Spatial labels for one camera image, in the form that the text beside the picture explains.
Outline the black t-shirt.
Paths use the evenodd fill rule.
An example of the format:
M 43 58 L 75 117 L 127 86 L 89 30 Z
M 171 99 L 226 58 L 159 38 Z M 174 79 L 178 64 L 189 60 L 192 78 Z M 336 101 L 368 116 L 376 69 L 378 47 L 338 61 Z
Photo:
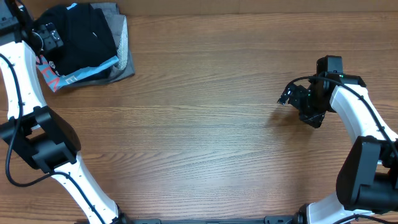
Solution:
M 84 68 L 100 67 L 105 62 L 116 63 L 117 50 L 111 29 L 101 9 L 91 4 L 77 4 L 68 9 L 54 6 L 35 22 L 35 28 L 53 24 L 63 45 L 45 59 L 55 65 L 59 75 L 70 75 Z

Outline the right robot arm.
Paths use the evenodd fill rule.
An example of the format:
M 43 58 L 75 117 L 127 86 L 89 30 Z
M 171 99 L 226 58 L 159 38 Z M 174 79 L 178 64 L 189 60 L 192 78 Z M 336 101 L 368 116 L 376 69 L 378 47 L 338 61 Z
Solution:
M 361 218 L 378 223 L 382 214 L 397 211 L 397 133 L 372 104 L 366 84 L 343 71 L 340 56 L 317 60 L 307 76 L 309 87 L 287 84 L 278 102 L 298 110 L 299 119 L 319 128 L 327 112 L 342 120 L 353 143 L 336 179 L 336 190 L 305 204 L 291 223 L 351 223 Z

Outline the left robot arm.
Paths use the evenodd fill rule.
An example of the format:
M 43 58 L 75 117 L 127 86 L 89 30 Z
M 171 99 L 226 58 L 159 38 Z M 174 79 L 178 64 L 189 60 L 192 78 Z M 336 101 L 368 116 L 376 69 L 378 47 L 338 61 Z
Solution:
M 8 100 L 1 139 L 44 178 L 57 180 L 89 223 L 129 223 L 96 183 L 75 130 L 46 103 L 39 83 L 106 85 L 134 74 L 126 18 L 114 3 L 54 6 L 34 19 L 21 1 L 1 2 L 1 73 Z

